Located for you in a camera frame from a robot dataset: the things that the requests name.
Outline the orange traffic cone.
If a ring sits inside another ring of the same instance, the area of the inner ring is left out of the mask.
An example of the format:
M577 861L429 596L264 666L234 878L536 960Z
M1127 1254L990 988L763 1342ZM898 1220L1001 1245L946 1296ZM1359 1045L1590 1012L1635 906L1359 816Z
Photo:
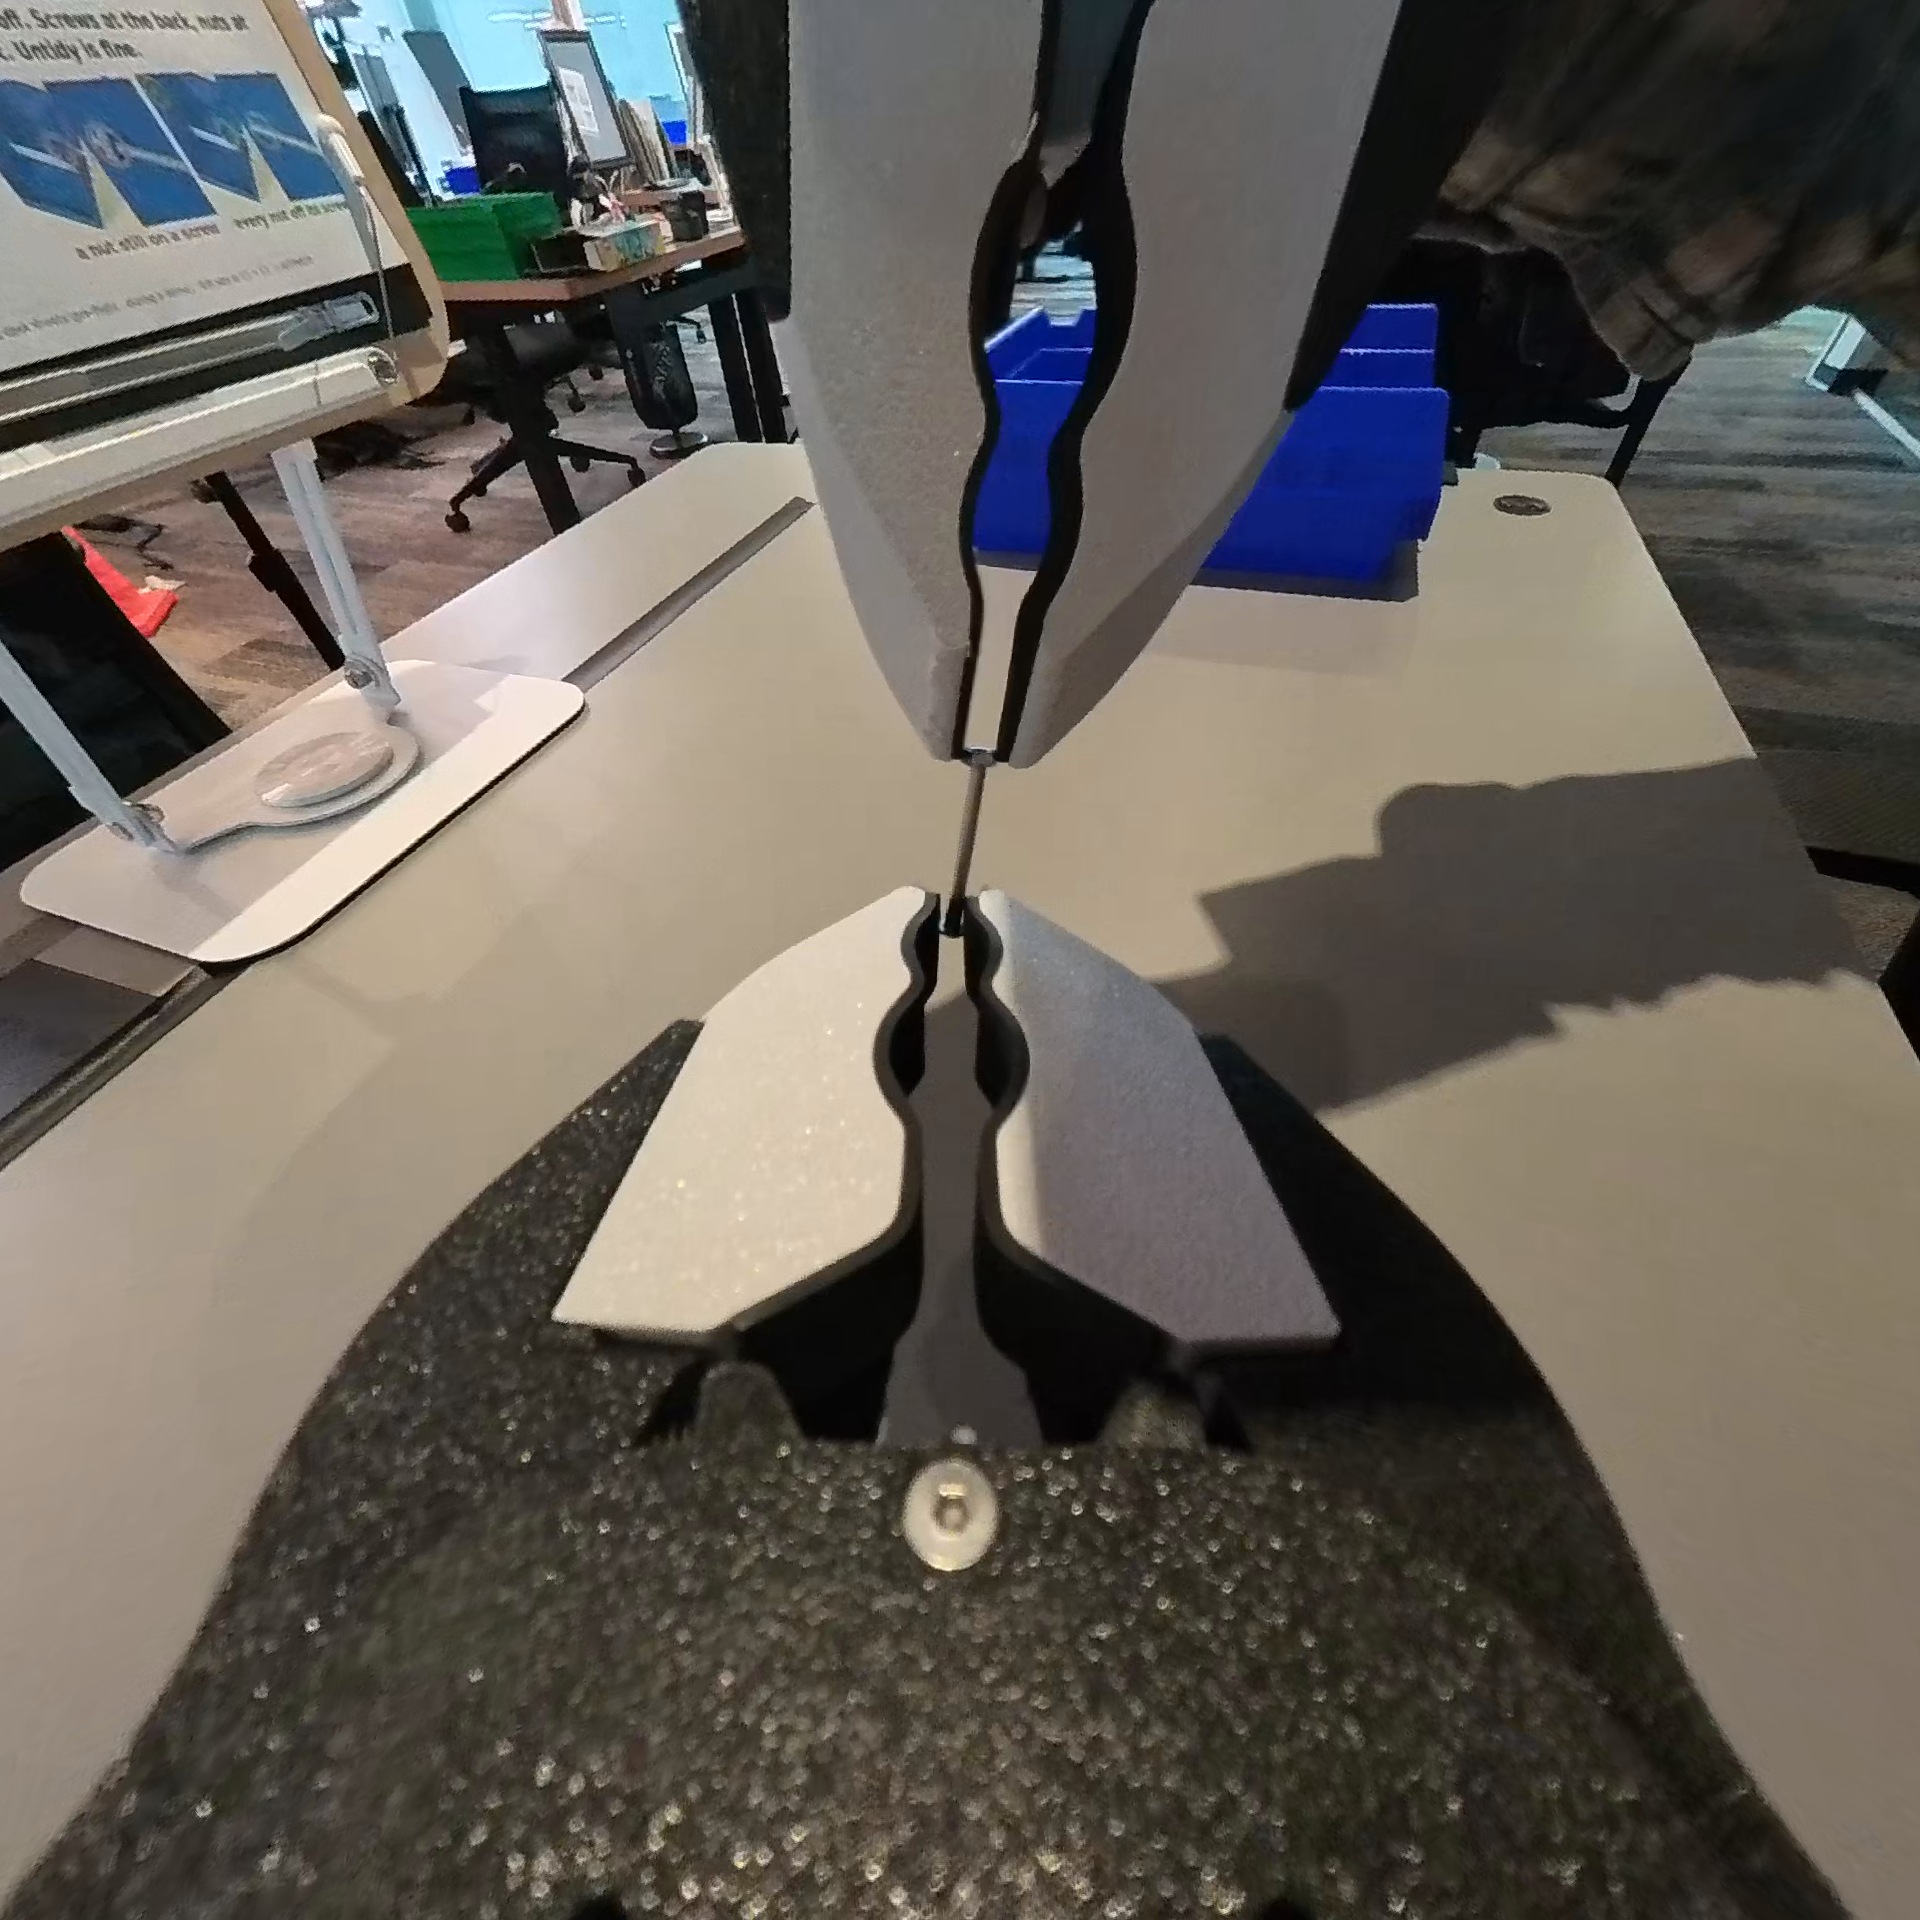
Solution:
M178 608L178 588L158 575L133 583L75 525L61 527L61 535L80 558L86 575L106 593L129 628L143 639L155 639Z

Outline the green plastic crate stack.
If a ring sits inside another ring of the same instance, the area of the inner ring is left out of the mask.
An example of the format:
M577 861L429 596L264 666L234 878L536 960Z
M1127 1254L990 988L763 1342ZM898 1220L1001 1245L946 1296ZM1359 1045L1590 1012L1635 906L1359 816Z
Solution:
M562 233L559 202L546 191L472 193L403 213L445 286L531 278L536 245Z

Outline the black computer monitor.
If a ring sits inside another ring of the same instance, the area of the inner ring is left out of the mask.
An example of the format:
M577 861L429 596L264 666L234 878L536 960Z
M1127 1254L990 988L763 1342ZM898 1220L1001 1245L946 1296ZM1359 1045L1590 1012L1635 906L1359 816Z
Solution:
M582 30L539 28L536 38L568 149L600 172L635 167L635 145L591 37Z

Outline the black tripod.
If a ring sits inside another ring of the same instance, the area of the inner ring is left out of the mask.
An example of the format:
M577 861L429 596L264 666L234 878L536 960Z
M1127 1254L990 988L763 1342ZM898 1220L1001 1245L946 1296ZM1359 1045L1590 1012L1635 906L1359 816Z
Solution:
M279 598L286 614L296 623L298 632L319 656L326 669L344 666L344 648L335 639L325 614L307 593L303 577L296 573L288 554L270 538L266 530L253 517L248 503L242 497L225 471L197 474L189 485L193 497L219 506L247 549L247 568L264 592Z

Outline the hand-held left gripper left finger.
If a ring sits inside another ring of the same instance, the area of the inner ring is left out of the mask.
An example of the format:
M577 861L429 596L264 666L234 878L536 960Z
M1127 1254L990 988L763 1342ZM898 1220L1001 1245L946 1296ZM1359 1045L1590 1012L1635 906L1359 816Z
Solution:
M672 1346L768 1327L920 1212L929 894L785 945L704 1017L552 1306Z

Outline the black office chair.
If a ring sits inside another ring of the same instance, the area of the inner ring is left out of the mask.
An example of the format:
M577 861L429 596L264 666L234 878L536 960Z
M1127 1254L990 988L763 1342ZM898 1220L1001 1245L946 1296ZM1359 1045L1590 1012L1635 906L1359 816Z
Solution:
M584 365L586 348L562 320L490 321L463 336L447 359L433 399L486 414L503 428L505 438L447 497L443 521L453 535L470 530L469 504L514 469L528 472L552 535L582 521L566 471L609 465L623 474L629 489L643 486L646 471L630 453L584 446L559 432L546 396L566 386Z
M1679 373L1631 374L1545 252L1423 238L1402 264L1438 312L1433 362L1449 396L1451 465L1474 469L1480 438L1496 428L1613 428L1605 479L1618 486Z

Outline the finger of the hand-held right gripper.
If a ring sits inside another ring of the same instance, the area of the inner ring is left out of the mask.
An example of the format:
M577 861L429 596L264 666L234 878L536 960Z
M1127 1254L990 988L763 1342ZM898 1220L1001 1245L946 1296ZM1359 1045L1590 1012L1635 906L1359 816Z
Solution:
M785 10L790 368L857 623L937 760L966 746L974 517L1001 438L990 336L1053 217L1099 321L1082 422L1136 308L1121 173L1150 4L808 2Z
M1040 764L1139 658L1280 442L1399 14L1147 4L1121 44L1118 127L1095 136L1118 225L1015 620L1010 766Z

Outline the silver steel bolt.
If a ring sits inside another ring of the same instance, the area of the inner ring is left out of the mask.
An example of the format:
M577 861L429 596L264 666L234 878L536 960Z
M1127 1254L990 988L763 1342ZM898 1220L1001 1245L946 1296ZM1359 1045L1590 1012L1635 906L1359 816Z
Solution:
M963 751L966 766L966 791L961 801L961 814L954 833L953 861L950 861L950 880L946 886L946 895L963 895L969 897L969 880L974 868L974 853L975 853L975 833L979 809L987 791L987 780L993 767L993 753L984 746L966 746Z

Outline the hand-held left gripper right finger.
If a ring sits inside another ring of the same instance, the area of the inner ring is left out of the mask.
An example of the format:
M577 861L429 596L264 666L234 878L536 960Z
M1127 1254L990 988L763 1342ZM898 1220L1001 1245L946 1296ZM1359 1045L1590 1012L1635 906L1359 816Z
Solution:
M966 904L979 1225L1176 1357L1312 1352L1339 1322L1189 1017L987 888Z

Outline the wooden desk black legs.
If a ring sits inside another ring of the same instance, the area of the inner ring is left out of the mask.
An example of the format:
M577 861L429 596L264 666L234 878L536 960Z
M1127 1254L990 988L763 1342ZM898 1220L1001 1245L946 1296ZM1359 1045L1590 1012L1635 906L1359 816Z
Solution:
M523 278L456 278L441 286L449 330L479 342L543 316L605 320L630 398L640 398L649 328L706 316L717 350L734 438L787 442L785 384L771 341L771 288L742 231L712 231L623 262L609 272L563 272Z

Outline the person's right forearm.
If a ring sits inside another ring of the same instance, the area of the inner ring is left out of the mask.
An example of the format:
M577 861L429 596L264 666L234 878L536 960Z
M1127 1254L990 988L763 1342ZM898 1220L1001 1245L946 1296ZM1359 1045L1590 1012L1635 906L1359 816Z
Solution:
M1803 306L1917 359L1917 4L1520 4L1423 236L1535 249L1663 376Z

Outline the blue plastic bin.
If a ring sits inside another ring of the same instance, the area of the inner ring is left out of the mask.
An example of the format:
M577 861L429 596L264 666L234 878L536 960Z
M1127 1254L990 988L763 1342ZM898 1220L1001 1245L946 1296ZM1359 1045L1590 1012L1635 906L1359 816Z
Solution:
M1199 568L1205 581L1378 584L1429 536L1446 471L1449 396L1435 303L1371 303ZM1095 311L1026 311L987 342L998 442L975 503L975 552L1037 565L1048 446L1075 398Z

